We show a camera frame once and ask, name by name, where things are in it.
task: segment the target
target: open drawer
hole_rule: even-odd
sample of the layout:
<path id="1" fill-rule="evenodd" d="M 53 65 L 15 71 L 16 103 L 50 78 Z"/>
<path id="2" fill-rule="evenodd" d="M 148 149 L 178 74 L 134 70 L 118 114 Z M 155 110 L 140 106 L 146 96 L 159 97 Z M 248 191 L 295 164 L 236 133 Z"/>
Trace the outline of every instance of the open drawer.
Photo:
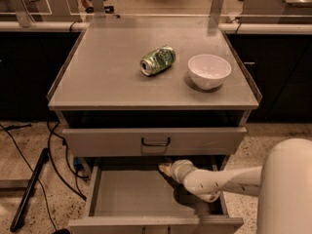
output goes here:
<path id="1" fill-rule="evenodd" d="M 75 234 L 232 234 L 243 224 L 227 215 L 222 197 L 203 202 L 162 175 L 162 158 L 122 159 L 103 158 L 94 166 L 85 216 L 69 222 Z M 197 166 L 213 167 L 196 159 Z"/>
<path id="2" fill-rule="evenodd" d="M 64 129 L 76 157 L 234 154 L 245 128 Z"/>

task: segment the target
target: speckled floor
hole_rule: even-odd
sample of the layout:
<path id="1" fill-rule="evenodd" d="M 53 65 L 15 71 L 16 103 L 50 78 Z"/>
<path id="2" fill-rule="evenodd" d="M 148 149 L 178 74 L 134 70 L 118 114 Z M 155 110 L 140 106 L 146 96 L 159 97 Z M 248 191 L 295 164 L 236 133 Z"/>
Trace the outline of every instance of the speckled floor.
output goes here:
<path id="1" fill-rule="evenodd" d="M 10 125 L 23 125 L 20 122 L 0 122 L 4 127 Z M 248 134 L 245 136 L 237 153 L 230 157 L 226 170 L 261 166 L 267 152 L 276 143 L 293 137 L 302 137 L 312 140 L 312 124 L 247 124 Z M 47 147 L 49 130 L 46 123 L 31 123 L 31 127 L 10 130 L 20 151 L 34 168 L 41 150 Z M 52 154 L 59 172 L 73 187 L 75 178 L 65 163 L 65 147 L 61 139 L 56 136 L 51 141 Z M 21 159 L 12 140 L 0 131 L 0 180 L 1 179 L 29 179 L 30 169 Z M 51 162 L 44 165 L 40 175 L 49 203 L 53 222 L 57 229 L 67 227 L 70 219 L 82 216 L 85 202 L 72 193 L 53 170 Z M 79 187 L 88 195 L 89 183 L 79 180 Z M 20 204 L 22 192 L 0 191 L 0 233 L 10 233 L 10 226 Z M 224 193 L 227 209 L 230 216 L 242 217 L 245 224 L 236 232 L 237 234 L 254 234 L 256 232 L 257 198 Z M 29 202 L 24 219 L 24 226 L 16 233 L 51 234 L 55 231 L 49 220 L 43 191 L 36 185 L 35 194 Z"/>

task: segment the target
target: black cabinet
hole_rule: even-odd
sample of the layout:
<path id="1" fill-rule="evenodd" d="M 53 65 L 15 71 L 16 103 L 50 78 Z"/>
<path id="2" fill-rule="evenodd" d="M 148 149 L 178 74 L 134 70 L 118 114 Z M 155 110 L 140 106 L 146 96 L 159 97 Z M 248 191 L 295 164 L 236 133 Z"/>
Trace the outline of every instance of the black cabinet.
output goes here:
<path id="1" fill-rule="evenodd" d="M 251 120 L 312 121 L 312 36 L 227 35 L 263 99 Z"/>
<path id="2" fill-rule="evenodd" d="M 79 33 L 0 32 L 0 119 L 44 120 L 46 99 Z"/>

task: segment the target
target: green can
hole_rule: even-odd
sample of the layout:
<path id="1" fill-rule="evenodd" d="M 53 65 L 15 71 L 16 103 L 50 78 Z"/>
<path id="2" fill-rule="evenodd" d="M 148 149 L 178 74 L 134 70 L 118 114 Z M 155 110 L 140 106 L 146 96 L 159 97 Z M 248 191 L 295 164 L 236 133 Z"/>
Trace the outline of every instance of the green can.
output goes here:
<path id="1" fill-rule="evenodd" d="M 175 60 L 176 52 L 166 45 L 143 57 L 140 61 L 141 71 L 147 76 L 156 75 L 171 66 Z"/>

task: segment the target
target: drawer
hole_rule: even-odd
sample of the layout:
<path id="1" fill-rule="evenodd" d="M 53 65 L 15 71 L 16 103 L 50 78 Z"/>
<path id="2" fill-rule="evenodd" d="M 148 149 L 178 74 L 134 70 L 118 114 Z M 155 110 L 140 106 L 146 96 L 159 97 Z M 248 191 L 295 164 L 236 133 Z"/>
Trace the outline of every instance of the drawer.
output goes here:
<path id="1" fill-rule="evenodd" d="M 156 164 L 137 163 L 94 166 L 85 215 L 69 221 L 75 234 L 233 234 L 243 224 L 227 215 L 222 197 L 203 202 Z"/>
<path id="2" fill-rule="evenodd" d="M 234 154 L 245 128 L 64 129 L 77 157 Z"/>

